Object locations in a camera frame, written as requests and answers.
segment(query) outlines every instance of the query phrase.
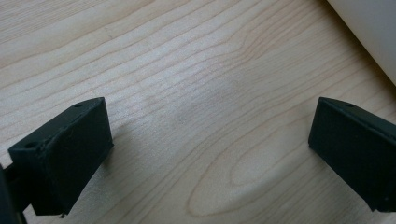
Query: white object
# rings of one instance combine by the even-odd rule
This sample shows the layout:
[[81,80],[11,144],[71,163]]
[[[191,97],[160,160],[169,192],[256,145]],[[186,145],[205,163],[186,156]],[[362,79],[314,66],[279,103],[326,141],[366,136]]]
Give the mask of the white object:
[[328,0],[396,85],[396,0]]

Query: wooden table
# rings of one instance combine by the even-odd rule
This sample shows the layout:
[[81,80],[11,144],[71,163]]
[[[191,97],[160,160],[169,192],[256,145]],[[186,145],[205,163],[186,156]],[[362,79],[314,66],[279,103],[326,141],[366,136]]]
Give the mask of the wooden table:
[[319,96],[396,121],[396,89],[326,1],[2,1],[0,162],[105,96],[115,146],[66,218],[394,223],[308,148]]

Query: screw hole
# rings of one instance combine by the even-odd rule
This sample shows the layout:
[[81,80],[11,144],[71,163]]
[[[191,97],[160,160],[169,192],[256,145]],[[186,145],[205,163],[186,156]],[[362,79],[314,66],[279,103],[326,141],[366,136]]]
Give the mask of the screw hole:
[[25,145],[25,147],[27,148],[31,148],[31,147],[36,147],[38,145],[38,142],[31,142]]

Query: wooden surface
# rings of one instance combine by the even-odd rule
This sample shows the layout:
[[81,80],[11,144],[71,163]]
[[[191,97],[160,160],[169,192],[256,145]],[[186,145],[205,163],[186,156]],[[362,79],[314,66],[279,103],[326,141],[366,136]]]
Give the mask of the wooden surface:
[[394,223],[308,148],[319,96],[396,121],[396,89],[326,1],[2,1],[0,162],[105,96],[115,147],[66,218]]

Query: wood grain pattern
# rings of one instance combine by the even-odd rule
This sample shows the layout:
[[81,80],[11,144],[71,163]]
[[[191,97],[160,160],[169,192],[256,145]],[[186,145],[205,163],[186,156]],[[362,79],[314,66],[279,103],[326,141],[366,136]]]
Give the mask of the wood grain pattern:
[[29,223],[394,223],[307,145],[319,96],[396,121],[396,90],[330,5],[1,1],[0,162],[105,96],[115,147],[66,218]]

